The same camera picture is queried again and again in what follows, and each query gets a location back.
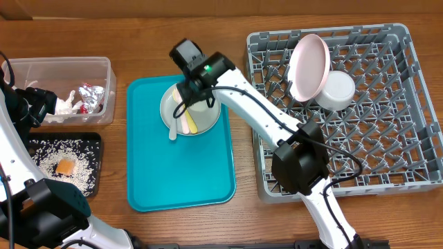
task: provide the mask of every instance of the white container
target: white container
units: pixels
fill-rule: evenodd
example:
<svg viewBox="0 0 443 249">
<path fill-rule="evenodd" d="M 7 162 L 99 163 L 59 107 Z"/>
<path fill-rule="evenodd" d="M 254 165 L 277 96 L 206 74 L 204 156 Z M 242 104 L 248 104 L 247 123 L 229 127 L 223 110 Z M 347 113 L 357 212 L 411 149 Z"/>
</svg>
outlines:
<svg viewBox="0 0 443 249">
<path fill-rule="evenodd" d="M 54 92 L 58 98 L 66 100 L 75 90 L 73 104 L 82 100 L 78 88 L 84 83 L 105 88 L 103 108 L 98 113 L 54 115 L 63 122 L 43 121 L 43 125 L 105 125 L 114 118 L 116 103 L 116 76 L 111 62 L 106 57 L 53 57 L 10 59 L 15 74 L 15 86 L 19 89 L 34 88 Z M 5 80 L 10 81 L 8 65 L 1 65 Z"/>
</svg>

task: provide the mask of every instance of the pink plate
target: pink plate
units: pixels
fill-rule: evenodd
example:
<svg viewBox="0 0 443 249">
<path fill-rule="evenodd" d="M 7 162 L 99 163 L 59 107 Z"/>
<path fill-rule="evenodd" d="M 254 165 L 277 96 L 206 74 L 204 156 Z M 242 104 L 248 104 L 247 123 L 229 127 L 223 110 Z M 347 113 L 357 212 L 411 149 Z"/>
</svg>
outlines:
<svg viewBox="0 0 443 249">
<path fill-rule="evenodd" d="M 297 101 L 304 102 L 320 93 L 329 73 L 329 48 L 315 34 L 303 37 L 289 60 L 289 92 Z"/>
</svg>

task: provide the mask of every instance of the wooden surface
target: wooden surface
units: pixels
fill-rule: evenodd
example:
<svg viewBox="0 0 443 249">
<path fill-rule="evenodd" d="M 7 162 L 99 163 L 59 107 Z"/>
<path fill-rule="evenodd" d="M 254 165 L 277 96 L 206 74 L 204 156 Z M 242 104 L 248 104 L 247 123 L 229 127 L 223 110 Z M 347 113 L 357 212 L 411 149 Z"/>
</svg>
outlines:
<svg viewBox="0 0 443 249">
<path fill-rule="evenodd" d="M 442 13 L 436 0 L 0 0 L 31 17 L 234 17 L 266 15 Z"/>
<path fill-rule="evenodd" d="M 153 213 L 126 200 L 126 89 L 135 79 L 180 73 L 168 53 L 183 37 L 206 54 L 221 51 L 244 68 L 246 37 L 260 30 L 401 22 L 412 35 L 424 77 L 443 124 L 443 17 L 441 15 L 336 15 L 192 19 L 5 21 L 0 49 L 9 57 L 106 56 L 117 76 L 114 122 L 103 127 L 41 128 L 96 131 L 106 143 L 93 213 L 127 228 L 145 243 L 265 243 L 318 238 L 302 203 L 267 205 L 257 197 L 251 128 L 230 111 L 237 191 L 223 205 Z M 340 198 L 343 212 L 364 238 L 389 239 L 392 248 L 443 248 L 443 188 L 418 194 Z"/>
</svg>

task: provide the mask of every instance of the crumpled paper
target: crumpled paper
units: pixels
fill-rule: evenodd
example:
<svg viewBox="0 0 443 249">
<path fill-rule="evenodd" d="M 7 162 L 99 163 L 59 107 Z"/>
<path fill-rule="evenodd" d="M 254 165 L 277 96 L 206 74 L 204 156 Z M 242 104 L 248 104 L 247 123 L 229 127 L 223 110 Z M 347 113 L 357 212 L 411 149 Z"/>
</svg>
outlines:
<svg viewBox="0 0 443 249">
<path fill-rule="evenodd" d="M 46 114 L 46 117 L 44 118 L 45 121 L 51 123 L 51 122 L 58 122 L 62 123 L 65 119 L 65 117 L 55 117 L 56 115 L 63 115 L 63 114 L 76 114 L 80 107 L 82 106 L 83 102 L 79 101 L 72 105 L 72 101 L 74 100 L 74 94 L 75 90 L 72 90 L 69 94 L 69 97 L 66 101 L 61 100 L 57 98 L 57 103 L 55 104 L 55 115 Z"/>
</svg>

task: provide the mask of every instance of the wooden table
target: wooden table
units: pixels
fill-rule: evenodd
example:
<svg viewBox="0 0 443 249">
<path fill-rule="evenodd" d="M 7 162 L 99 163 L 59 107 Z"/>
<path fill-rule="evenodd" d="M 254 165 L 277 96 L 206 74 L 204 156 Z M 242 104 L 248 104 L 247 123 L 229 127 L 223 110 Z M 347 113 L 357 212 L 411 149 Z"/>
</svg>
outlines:
<svg viewBox="0 0 443 249">
<path fill-rule="evenodd" d="M 331 15 L 292 17 L 108 19 L 0 22 L 0 49 L 9 57 L 106 56 L 117 76 L 114 122 L 102 127 L 44 127 L 40 131 L 96 131 L 106 143 L 93 213 L 127 228 L 145 243 L 268 243 L 318 238 L 303 203 L 267 205 L 257 197 L 251 128 L 230 111 L 237 191 L 223 205 L 139 213 L 126 200 L 126 89 L 135 79 L 180 73 L 168 57 L 191 38 L 244 68 L 246 36 L 287 30 L 401 22 L 412 35 L 431 98 L 443 124 L 443 16 Z M 418 194 L 340 198 L 347 220 L 364 238 L 392 248 L 443 248 L 443 188 Z"/>
</svg>

